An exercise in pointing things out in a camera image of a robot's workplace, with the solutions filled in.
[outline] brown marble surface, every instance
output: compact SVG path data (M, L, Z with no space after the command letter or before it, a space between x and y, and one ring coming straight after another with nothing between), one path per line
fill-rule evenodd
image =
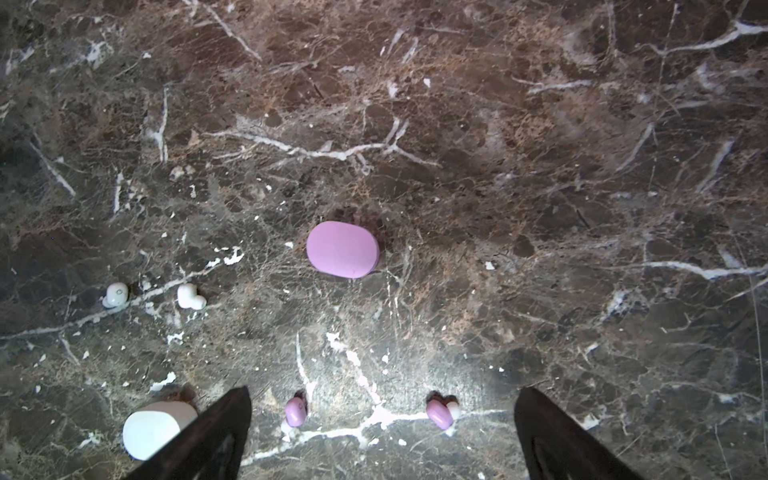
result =
M6 0L0 38L9 478L120 478L131 412L239 385L244 479L523 479L528 385L646 478L768 475L764 1ZM376 271L316 272L323 220Z

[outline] white vein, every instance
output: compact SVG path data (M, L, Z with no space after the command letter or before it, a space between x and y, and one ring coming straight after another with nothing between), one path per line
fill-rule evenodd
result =
M72 348L69 345L67 339L64 338L64 334L59 335L58 339L61 340L61 344L64 346L64 350L69 356L70 360L72 360L75 365L80 366L80 360L78 360L78 358L74 356L74 353L72 353Z
M714 40L705 41L704 43L698 43L695 45L684 45L674 48L658 48L656 45L649 45L653 51L662 57L666 57L674 51L696 51L696 50L709 50L710 48L717 48L727 43L731 43L742 35L759 35L761 33L768 33L768 25L748 25L742 22L734 22L733 29L721 35Z
M726 301L730 302L734 298L739 298L740 296L744 296L744 295L747 295L748 293L752 293L754 290L757 290L758 288L760 288L761 286L765 285L766 283L768 283L768 276L766 278L762 279L760 282L755 283L754 286L751 286L750 288L744 290L743 292L737 293L736 295L730 297Z
M577 420L576 423L578 423L584 430L590 430L600 425L600 419L595 418L595 416L590 413L584 417L584 420L581 422Z
M728 472L728 478L730 478L730 480L733 480L733 474L730 472L730 466L728 465L728 460L725 458L725 450L723 450L723 444L720 443L720 436L717 434L717 424L715 424L715 440L717 440L717 446L720 448L720 454L723 456L723 463L725 464L725 469Z
M117 215L120 210L120 191L123 188L123 180L123 172L120 172L114 185L114 205L112 206L112 213L115 215Z
M248 52L248 54L250 56L254 57L256 60L261 61L261 57L259 56L259 54L257 54L255 51L253 51L253 49L248 46L248 44L245 42L245 40L243 40L242 38L240 38L237 35L235 35L234 32L232 31L232 29L229 27L229 25L227 25L226 23L224 23L221 20L219 15L217 15L216 11L214 11L214 9L211 8L210 5L203 4L203 8L205 8L206 11L208 13L210 13L210 16L214 17L214 20L216 20L216 22L219 24L219 26L224 30L224 33L227 34L227 37L231 37L231 38L234 38L235 40L237 40L238 43L240 43L243 46L243 50Z
M304 384L304 389L306 390L306 401L312 402L312 394L315 392L317 382L310 382L310 378L304 369L304 365L301 361L301 344L299 343L298 333L296 334L296 366L299 368L299 376L301 377L301 382Z
M616 14L613 2L605 2L605 12L608 16L608 44L611 46L611 55L616 54Z
M14 59L13 55L15 52L19 53L19 56ZM14 48L11 49L11 53L8 56L8 61L5 63L5 75L9 75L11 71L13 71L14 68L19 66L21 63L27 61L33 54L35 53L35 48L29 45L24 50L16 50Z
M389 48L387 48L386 54L389 55L392 52L392 49L395 47L395 44L400 41L400 38L402 37L402 34L406 33L405 30L402 28L398 28L395 32L395 36L392 37L392 41L389 43Z
M347 345L339 341L338 333L326 333L326 338L334 351L338 353L344 352L346 359L349 360L349 363L352 364L352 367L355 370L357 384L368 393L368 396L370 396L373 401L373 405L379 406L386 402L386 400L382 399L378 394L378 386L376 385L376 382L370 382L368 377L362 372L362 369L360 368L362 363L360 362L357 353L353 352Z
M637 156L637 153L640 151L640 149L643 147L643 144L645 141L650 137L650 134L654 131L654 124L649 123L647 127L645 127L645 130L643 131L643 134L640 136L640 140L637 141L634 148L632 149L632 153L629 154L629 157L627 157L627 160L624 161L621 165L618 166L616 171L622 171L624 168L627 167L627 165L631 164L634 158Z
M416 48L419 46L419 37L416 37L413 39L413 43L411 44L411 48L408 49L405 55L402 56L401 63L405 65L408 63L408 61L413 58L414 55L416 55Z
M0 105L0 120L5 122L5 117L8 116L11 107L13 106L13 100L6 101L3 105Z
M160 151L160 161L168 161L168 146L165 144L165 127L168 125L168 87L163 87L163 113L160 122L160 128L152 132L149 136L154 139L157 149Z
M32 150L35 151L35 153L40 157L40 161L45 165L45 168L48 169L49 172L51 172L51 175L56 179L58 183L60 183L64 188L67 189L69 194L74 198L75 195L77 195L74 191L74 188L66 181L64 177L60 173L58 173L58 170L51 165L51 162L48 161L48 159L43 155L43 153L32 143L29 144L32 147Z
M400 120L396 118L395 123L392 126L393 130L396 130L397 125L399 125L399 122ZM322 148L317 151L307 150L306 148L294 147L293 145L288 145L286 143L283 143L282 141L274 140L272 138L264 137L262 135L248 134L238 130L218 131L218 132L213 132L211 134L206 134L206 135L208 135L209 137L243 138L244 140L252 141L255 144L269 145L270 147L275 147L285 152L289 156L299 155L299 156L312 157L312 158L328 157L328 158L335 158L339 161L346 161L350 157L356 156L357 154L360 154L364 151L381 150L381 151L384 151L385 154L388 154L390 152L399 153L403 157L406 157L418 164L431 165L433 167L441 167L441 165L436 162L424 161L421 158L418 158L417 156L410 154L409 152L406 152L402 148L400 148L397 145L397 140L400 139L400 137L405 133L405 129L401 128L400 131L398 132L400 133L400 135L399 137L396 136L392 145L389 145L387 143L364 144L364 145L356 145L355 147L348 148L344 151L323 151ZM388 135L387 138L390 139L391 137L392 137L392 133L390 132L390 135Z
M506 410L481 410L477 412L464 412L462 413L462 418L469 417L469 416L494 415L497 413L504 413L504 412L507 412L507 411ZM361 449L364 449L368 445L375 445L373 441L369 441L367 437L364 435L364 431L370 427L373 427L374 425L379 425L381 430L387 430L387 428L394 422L417 422L420 420L426 420L428 418L429 417L427 416L426 412L391 413L389 410L385 409L382 406L376 406L373 408L373 412L371 413L371 415L367 419L364 419L362 422L360 422L360 424L357 427L326 430L325 432L323 431L302 432L291 443L286 442L273 449L264 450L262 452L251 453L246 458L243 458L243 460L240 462L240 466L252 465L254 462L258 460L274 457L275 455L279 455L280 453L286 452L290 449L294 449L300 445L303 445L307 443L309 440L314 439L315 437L320 437L322 439L336 439L339 437L355 437L359 443L359 447Z
M722 276L731 275L762 275L768 273L768 263L763 266L752 266L746 268L713 268L703 269L698 265L691 263L667 261L667 262L645 262L635 266L645 266L650 268L671 268L673 270L682 270L684 272L695 273L706 280L714 280Z
M397 133L397 129L400 128L400 119L395 117L394 120L392 120L392 128L389 129L389 133L386 135L386 138L384 139L384 143L388 144L392 137L395 136L395 133Z
M181 0L190 7L190 18L194 18L197 15L197 7L200 6L199 0Z
M84 449L86 446L90 444L100 445L101 435L99 435L98 433L94 434L93 432L88 432L88 438L80 442L80 445L78 445L78 449Z
M189 273L180 279L171 280L170 282L165 283L163 286L159 286L158 288L148 290L144 292L142 295L136 296L130 302L126 302L123 306L102 310L101 312L98 312L98 313L92 313L91 315L84 316L79 320L65 323L64 325L60 325L60 326L46 326L46 327L41 327L37 329L24 330L23 332L13 333L11 335L0 336L0 340L10 340L10 339L17 339L17 338L23 338L28 336L44 335L46 333L58 333L73 327L80 328L83 325L86 325L88 323L99 323L101 319L105 317L114 315L115 313L122 312L128 307L143 305L144 302L146 302L146 300L149 300L150 298L154 298L158 295L162 295L166 293L168 290L174 288L175 286L179 286L182 283L189 283L189 281L195 278L196 276L205 276L208 273L210 273L210 271L213 270L214 268L216 268L216 265L210 268L201 270L199 272Z
M529 95L541 93L545 90L568 90L569 88L588 87L589 85L592 85L592 80L576 80L576 81L569 81L568 83L564 83L564 84L534 83L534 85L536 86L528 89Z
M697 193L701 194L710 187L710 182L713 178L715 178L715 175L717 175L717 169L720 168L720 164L722 164L725 157L728 156L732 147L733 140L724 141L723 144L720 145L720 149L717 151L715 157L712 159L712 163L710 164L710 172L701 181L698 187L696 187Z

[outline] white earbud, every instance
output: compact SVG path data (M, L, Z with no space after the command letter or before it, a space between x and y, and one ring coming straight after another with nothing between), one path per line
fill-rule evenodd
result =
M101 299L104 308L123 306L128 301L128 285L125 283L112 283L107 287L107 294Z
M176 290L176 298L181 308L202 310L208 303L202 295L197 295L197 287L192 283L179 285Z
M454 422L462 417L462 407L458 406L458 403L448 402L448 405L445 407L451 413L451 417L453 417Z

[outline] marble floor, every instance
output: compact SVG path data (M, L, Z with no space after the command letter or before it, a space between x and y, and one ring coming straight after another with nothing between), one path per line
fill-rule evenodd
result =
M531 385L645 478L768 476L766 2L5 0L0 39L9 478L121 478L131 412L241 385L243 479L522 480ZM373 273L311 267L324 220Z

